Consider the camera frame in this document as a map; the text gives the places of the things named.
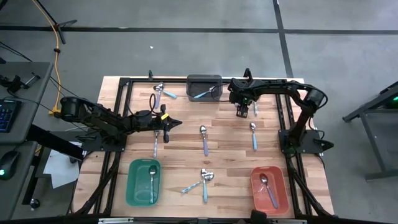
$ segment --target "concrete floor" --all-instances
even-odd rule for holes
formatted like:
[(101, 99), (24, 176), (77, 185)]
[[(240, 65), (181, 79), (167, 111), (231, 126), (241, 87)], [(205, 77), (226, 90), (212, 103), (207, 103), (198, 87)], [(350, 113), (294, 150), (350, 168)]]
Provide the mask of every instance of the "concrete floor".
[[(222, 27), (275, 29), (272, 1), (266, 0), (42, 0), (59, 22), (76, 26)], [(398, 29), (398, 2), (392, 0), (280, 0), (286, 29)], [(46, 26), (30, 1), (10, 1), (0, 24)], [(59, 70), (62, 85), (96, 101), (105, 75), (216, 73), (240, 77), (246, 67), (257, 77), (286, 77), (278, 34), (87, 33), (67, 32)], [(329, 96), (314, 120), (335, 147), (325, 153), (335, 213), (343, 218), (398, 223), (398, 179), (366, 182), (379, 167), (360, 120), (341, 117), (397, 81), (396, 35), (286, 35), (294, 77), (304, 78)], [(53, 61), (51, 32), (0, 31), (0, 40), (34, 61)], [(23, 61), (0, 49), (9, 61)], [(42, 103), (52, 107), (49, 84)], [(35, 123), (52, 131), (73, 126), (40, 108)], [(35, 212), (18, 207), (14, 218), (64, 215), (72, 185), (52, 190), (47, 182), (35, 196)]]

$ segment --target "wooden tabletop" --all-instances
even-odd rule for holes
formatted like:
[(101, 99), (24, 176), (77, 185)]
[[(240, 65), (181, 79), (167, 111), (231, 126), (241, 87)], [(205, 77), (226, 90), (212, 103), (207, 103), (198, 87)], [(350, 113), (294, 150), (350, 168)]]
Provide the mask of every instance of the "wooden tabletop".
[[(98, 103), (114, 108), (120, 77), (104, 77)], [(153, 83), (136, 83), (132, 88), (131, 109), (149, 109), (149, 97), (154, 93)], [(224, 86), (221, 100), (227, 100), (229, 92)], [(250, 181), (251, 170), (260, 166), (277, 166), (284, 173), (289, 211), (271, 217), (294, 217), (290, 197), (285, 158), (280, 152), (277, 131), (279, 117), (274, 95), (262, 95), (257, 102), (259, 114), (254, 116), (249, 108), (248, 118), (236, 117), (236, 108), (231, 103), (192, 103), (188, 100), (183, 83), (165, 83), (165, 90), (178, 96), (176, 100), (162, 95), (160, 104), (166, 104), (170, 117), (183, 121), (169, 133), (170, 142), (158, 145), (157, 160), (162, 166), (162, 183), (158, 203), (149, 208), (131, 207), (126, 203), (127, 175), (130, 163), (135, 159), (152, 158), (154, 132), (134, 133), (128, 136), (126, 150), (122, 153), (118, 180), (114, 193), (113, 217), (209, 217), (249, 218), (254, 208)], [(300, 108), (293, 104), (297, 119)], [(258, 150), (252, 149), (252, 132), (249, 123), (255, 122)], [(199, 127), (208, 129), (209, 156), (203, 154), (202, 136)], [(325, 171), (318, 157), (303, 154), (303, 165), (308, 188), (323, 208), (333, 213)], [(100, 179), (104, 153), (94, 152), (81, 167), (73, 208), (80, 208), (93, 193)], [(208, 183), (208, 203), (202, 199), (202, 187), (182, 195), (180, 191), (201, 179), (201, 168), (215, 174)], [(301, 190), (297, 191), (300, 208), (304, 212)], [(108, 194), (104, 191), (102, 209)]]

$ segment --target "keyboard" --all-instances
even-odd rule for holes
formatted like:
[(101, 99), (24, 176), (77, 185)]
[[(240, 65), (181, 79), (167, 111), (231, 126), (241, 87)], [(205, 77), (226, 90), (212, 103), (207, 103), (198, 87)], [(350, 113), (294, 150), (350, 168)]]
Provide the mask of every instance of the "keyboard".
[(0, 133), (10, 132), (20, 107), (20, 101), (0, 100)]

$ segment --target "yellow label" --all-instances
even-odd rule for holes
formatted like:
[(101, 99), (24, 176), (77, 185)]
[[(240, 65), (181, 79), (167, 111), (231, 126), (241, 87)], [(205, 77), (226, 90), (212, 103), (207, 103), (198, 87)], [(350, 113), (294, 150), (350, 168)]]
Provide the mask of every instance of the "yellow label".
[(161, 116), (160, 118), (161, 118), (162, 120), (164, 120), (164, 119), (166, 119), (168, 116), (169, 116), (169, 114), (166, 113), (166, 114), (164, 114), (163, 116)]

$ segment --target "computer mouse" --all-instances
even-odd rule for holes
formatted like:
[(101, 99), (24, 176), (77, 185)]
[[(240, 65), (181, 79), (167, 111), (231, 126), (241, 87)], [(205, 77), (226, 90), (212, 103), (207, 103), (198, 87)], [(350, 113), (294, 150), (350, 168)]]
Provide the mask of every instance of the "computer mouse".
[(9, 151), (0, 159), (0, 180), (9, 180), (15, 174), (19, 152)]

